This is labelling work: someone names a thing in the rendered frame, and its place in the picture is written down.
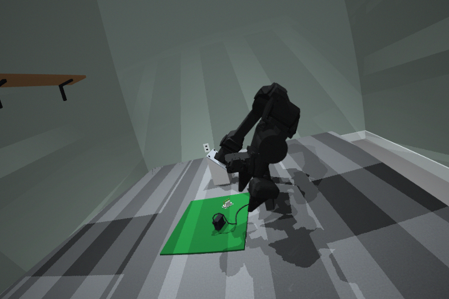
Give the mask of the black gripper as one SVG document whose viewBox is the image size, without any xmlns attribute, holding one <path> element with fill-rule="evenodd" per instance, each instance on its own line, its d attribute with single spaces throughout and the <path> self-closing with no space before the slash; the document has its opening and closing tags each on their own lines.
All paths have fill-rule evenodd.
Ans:
<svg viewBox="0 0 449 299">
<path fill-rule="evenodd" d="M 276 199 L 280 190 L 271 179 L 263 177 L 270 174 L 269 163 L 260 158 L 258 149 L 251 144 L 251 146 L 247 146 L 246 150 L 248 150 L 248 154 L 253 153 L 254 170 L 252 174 L 247 173 L 247 170 L 239 172 L 239 192 L 243 192 L 249 183 L 247 189 L 250 194 L 248 212 L 252 212 L 268 199 Z"/>
</svg>

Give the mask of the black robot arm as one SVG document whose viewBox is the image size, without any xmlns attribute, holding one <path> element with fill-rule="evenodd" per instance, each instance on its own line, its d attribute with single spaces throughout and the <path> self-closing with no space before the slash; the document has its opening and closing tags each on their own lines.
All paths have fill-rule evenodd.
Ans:
<svg viewBox="0 0 449 299">
<path fill-rule="evenodd" d="M 260 158 L 269 164 L 281 162 L 287 156 L 286 138 L 292 139 L 298 127 L 300 109 L 290 102 L 287 90 L 277 83 L 262 86 L 256 93 L 252 110 L 233 131 L 222 139 L 214 158 L 226 165 L 227 173 L 253 173 L 254 157 L 250 152 L 239 152 L 244 137 L 256 125 L 251 144 L 258 149 Z"/>
</svg>

